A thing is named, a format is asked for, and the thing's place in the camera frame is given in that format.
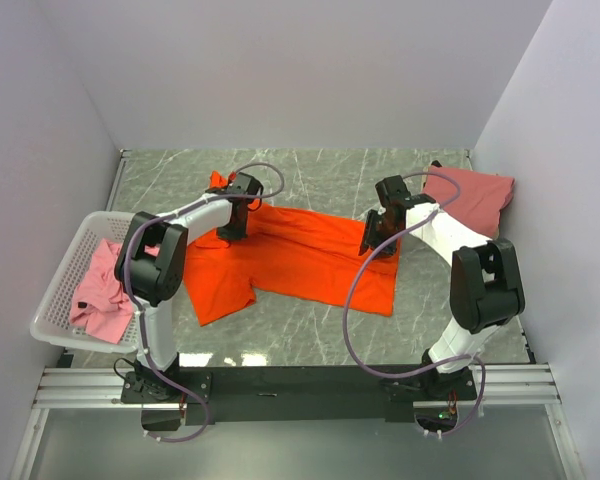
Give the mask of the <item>orange polo shirt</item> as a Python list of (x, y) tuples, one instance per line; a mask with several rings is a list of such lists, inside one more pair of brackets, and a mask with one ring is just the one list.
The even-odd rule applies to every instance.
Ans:
[(362, 278), (361, 221), (264, 204), (250, 212), (247, 237), (225, 241), (209, 232), (187, 248), (183, 282), (206, 326), (243, 310), (264, 290), (361, 312), (393, 312), (398, 256), (375, 259)]

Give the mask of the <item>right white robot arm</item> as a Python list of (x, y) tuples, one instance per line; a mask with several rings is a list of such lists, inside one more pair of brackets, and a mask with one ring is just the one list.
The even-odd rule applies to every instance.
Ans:
[(421, 193), (413, 195), (401, 175), (380, 180), (376, 193), (381, 208), (367, 214), (359, 248), (365, 266), (390, 258), (399, 240), (412, 235), (433, 249), (451, 267), (451, 320), (421, 363), (403, 374), (383, 379), (427, 399), (440, 399), (469, 375), (484, 343), (525, 307), (525, 297), (514, 245), (492, 240), (447, 213), (461, 195), (460, 184), (447, 177), (453, 194), (438, 202)]

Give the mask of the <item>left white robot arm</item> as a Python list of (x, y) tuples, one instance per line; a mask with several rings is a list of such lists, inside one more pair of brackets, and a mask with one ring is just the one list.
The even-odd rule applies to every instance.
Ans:
[(237, 170), (222, 187), (212, 187), (195, 201), (157, 215), (135, 214), (127, 230), (114, 274), (138, 314), (136, 378), (156, 401), (177, 393), (198, 393), (180, 384), (179, 354), (172, 327), (171, 299), (184, 277), (186, 250), (209, 232), (230, 240), (246, 237), (251, 203), (266, 199), (262, 183)]

